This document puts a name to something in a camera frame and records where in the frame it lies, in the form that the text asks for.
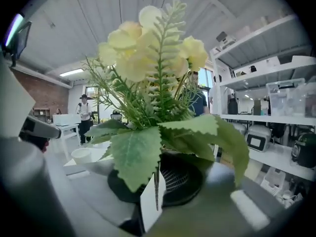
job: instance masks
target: black pants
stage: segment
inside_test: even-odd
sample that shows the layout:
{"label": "black pants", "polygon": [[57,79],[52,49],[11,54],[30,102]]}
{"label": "black pants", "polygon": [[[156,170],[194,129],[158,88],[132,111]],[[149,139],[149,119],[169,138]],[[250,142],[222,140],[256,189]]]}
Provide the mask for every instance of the black pants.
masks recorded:
{"label": "black pants", "polygon": [[80,134],[80,142],[81,144],[85,143],[85,133],[90,130],[90,120],[81,120],[79,125],[79,134]]}

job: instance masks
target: white bowl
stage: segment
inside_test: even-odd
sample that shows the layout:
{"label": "white bowl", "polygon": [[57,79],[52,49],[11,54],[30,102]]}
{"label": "white bowl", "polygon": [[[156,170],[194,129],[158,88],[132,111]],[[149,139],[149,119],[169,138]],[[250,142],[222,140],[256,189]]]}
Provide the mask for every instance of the white bowl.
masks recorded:
{"label": "white bowl", "polygon": [[76,164],[84,164],[92,162],[91,149],[90,148],[79,148],[71,153],[72,158]]}

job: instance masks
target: white shelf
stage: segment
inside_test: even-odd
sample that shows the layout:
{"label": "white shelf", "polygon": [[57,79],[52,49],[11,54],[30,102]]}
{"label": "white shelf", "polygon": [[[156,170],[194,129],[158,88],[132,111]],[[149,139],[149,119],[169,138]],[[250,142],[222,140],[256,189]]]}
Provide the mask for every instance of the white shelf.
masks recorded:
{"label": "white shelf", "polygon": [[292,162],[291,152],[292,148],[290,147],[270,144],[268,150],[265,152],[259,152],[249,148],[249,157],[250,159],[280,169],[286,173],[314,181],[315,171]]}
{"label": "white shelf", "polygon": [[311,41],[296,16],[276,20],[240,39],[215,55],[232,69],[277,56],[284,52],[310,47]]}
{"label": "white shelf", "polygon": [[64,139],[69,139],[69,138],[75,137],[75,136],[77,136],[77,133],[72,132],[72,133],[69,133],[69,134],[65,135],[65,136],[64,136]]}
{"label": "white shelf", "polygon": [[291,117],[291,116],[256,116],[256,115],[229,115],[221,114],[222,119],[261,121],[283,124],[302,124],[316,126],[316,118]]}
{"label": "white shelf", "polygon": [[316,59],[294,61],[266,70],[252,72],[220,83],[236,91],[265,87],[269,82],[305,78],[309,80],[316,74]]}

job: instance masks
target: clear plastic container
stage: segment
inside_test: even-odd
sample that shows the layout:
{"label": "clear plastic container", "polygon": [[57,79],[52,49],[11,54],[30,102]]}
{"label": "clear plastic container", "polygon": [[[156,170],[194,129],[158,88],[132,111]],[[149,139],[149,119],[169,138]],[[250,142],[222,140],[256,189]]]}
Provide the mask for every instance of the clear plastic container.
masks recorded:
{"label": "clear plastic container", "polygon": [[260,186],[273,196],[276,196],[283,188],[285,176],[285,172],[270,167]]}
{"label": "clear plastic container", "polygon": [[306,106],[305,116],[316,117],[316,76],[313,76],[305,86]]}
{"label": "clear plastic container", "polygon": [[266,84],[271,116],[305,116],[305,79],[277,81]]}

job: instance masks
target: red brick wall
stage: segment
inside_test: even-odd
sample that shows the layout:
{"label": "red brick wall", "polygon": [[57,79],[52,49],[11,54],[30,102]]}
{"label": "red brick wall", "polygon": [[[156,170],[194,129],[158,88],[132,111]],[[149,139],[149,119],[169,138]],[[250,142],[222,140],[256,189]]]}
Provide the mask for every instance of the red brick wall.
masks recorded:
{"label": "red brick wall", "polygon": [[68,113],[69,90],[62,86],[12,70],[15,77],[35,100],[35,108],[50,108],[50,115],[59,108],[62,114]]}

